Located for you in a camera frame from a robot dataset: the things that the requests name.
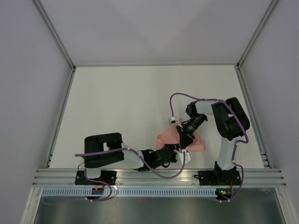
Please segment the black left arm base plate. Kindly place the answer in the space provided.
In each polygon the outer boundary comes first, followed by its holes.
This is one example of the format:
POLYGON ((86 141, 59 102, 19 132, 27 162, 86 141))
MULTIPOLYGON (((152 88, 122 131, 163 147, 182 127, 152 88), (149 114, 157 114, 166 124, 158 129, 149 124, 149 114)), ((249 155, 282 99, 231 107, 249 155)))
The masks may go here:
POLYGON ((75 177, 75 185, 103 185, 102 182, 105 182, 109 185, 115 185, 117 179, 117 172, 116 171, 101 171, 101 176, 98 178, 89 178, 90 180, 86 179, 85 172, 83 170, 79 170, 76 173, 75 177))

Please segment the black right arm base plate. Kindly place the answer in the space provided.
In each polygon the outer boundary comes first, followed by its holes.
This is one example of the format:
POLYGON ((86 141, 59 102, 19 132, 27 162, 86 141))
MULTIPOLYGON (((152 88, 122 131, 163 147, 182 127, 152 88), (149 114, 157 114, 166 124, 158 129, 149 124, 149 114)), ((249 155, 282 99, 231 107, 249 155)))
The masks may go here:
POLYGON ((193 176, 199 180, 200 186, 240 186, 241 177, 237 170, 206 170, 198 171, 193 176))

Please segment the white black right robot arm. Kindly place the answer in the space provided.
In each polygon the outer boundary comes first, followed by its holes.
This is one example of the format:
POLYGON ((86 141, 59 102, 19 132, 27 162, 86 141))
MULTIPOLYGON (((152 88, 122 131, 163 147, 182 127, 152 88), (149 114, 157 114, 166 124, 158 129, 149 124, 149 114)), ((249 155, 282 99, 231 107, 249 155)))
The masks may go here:
POLYGON ((207 121, 208 115, 214 117, 221 147, 213 170, 199 171, 194 177, 201 186, 241 186, 242 171, 235 163, 237 143, 248 143, 246 131, 250 121, 237 98, 222 100, 193 101, 185 110, 189 119, 177 124, 179 144, 182 150, 195 141, 195 131, 207 121))

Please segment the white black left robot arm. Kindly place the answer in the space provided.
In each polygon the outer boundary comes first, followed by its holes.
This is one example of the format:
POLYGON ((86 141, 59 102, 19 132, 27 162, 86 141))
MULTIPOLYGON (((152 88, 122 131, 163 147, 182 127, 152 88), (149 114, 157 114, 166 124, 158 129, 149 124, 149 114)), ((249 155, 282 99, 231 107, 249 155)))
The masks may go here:
POLYGON ((120 133, 92 135, 84 139, 85 178, 90 184, 101 182, 101 168, 125 161, 133 170, 147 172, 158 167, 168 167, 177 162, 179 144, 164 144, 156 151, 146 149, 132 152, 123 142, 120 133))

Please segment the pink cloth napkin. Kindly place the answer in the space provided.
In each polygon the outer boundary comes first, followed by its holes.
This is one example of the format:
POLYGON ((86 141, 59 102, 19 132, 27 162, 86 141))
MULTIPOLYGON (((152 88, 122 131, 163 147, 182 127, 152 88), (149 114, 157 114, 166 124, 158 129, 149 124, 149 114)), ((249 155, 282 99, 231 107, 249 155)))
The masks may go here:
MULTIPOLYGON (((186 149, 189 152, 204 152, 205 143, 203 138, 195 131, 193 133, 195 139, 186 149)), ((162 133, 157 136, 156 149, 161 149, 165 144, 179 144, 180 137, 175 125, 170 125, 162 133)))

